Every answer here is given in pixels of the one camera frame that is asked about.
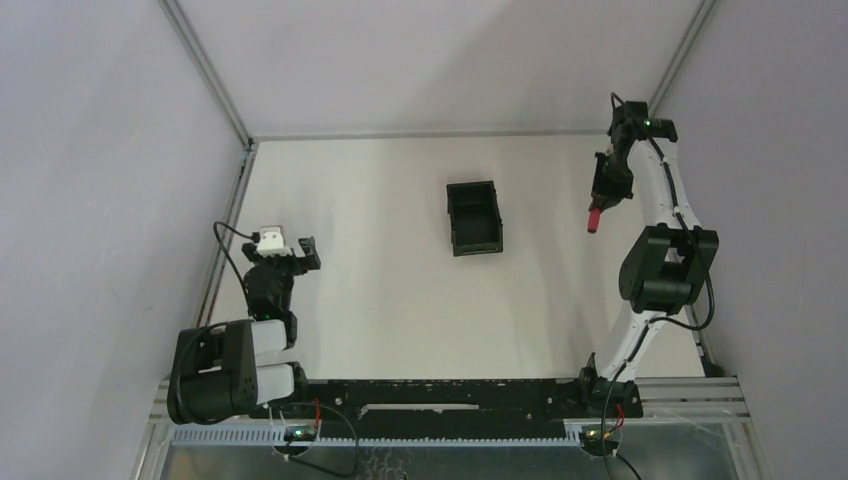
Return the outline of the red handled screwdriver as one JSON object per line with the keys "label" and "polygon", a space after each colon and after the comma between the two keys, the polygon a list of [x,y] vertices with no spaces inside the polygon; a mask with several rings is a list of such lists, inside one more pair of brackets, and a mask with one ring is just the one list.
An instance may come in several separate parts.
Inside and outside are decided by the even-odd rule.
{"label": "red handled screwdriver", "polygon": [[597,232],[600,225],[601,215],[602,210],[599,207],[592,207],[589,209],[587,231],[590,234],[595,234]]}

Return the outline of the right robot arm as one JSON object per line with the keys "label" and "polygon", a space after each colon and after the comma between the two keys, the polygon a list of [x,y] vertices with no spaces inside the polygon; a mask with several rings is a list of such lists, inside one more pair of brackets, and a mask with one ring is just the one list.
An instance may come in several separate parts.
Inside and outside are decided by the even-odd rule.
{"label": "right robot arm", "polygon": [[303,281],[309,372],[326,380],[598,377],[592,416],[681,320],[705,234],[674,208],[673,138],[333,139],[298,146],[323,266]]}

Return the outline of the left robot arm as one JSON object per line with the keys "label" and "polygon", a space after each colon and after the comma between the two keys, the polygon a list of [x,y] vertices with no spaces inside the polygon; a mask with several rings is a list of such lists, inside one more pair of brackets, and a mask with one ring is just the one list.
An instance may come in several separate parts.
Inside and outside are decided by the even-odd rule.
{"label": "left robot arm", "polygon": [[310,409],[313,392],[299,362],[258,364],[260,356],[295,345],[294,279],[321,268],[315,239],[298,243],[301,256],[264,255],[257,245],[245,243],[242,251],[253,263],[243,276],[249,317],[179,333],[166,397],[174,423],[214,425],[264,405],[290,417]]}

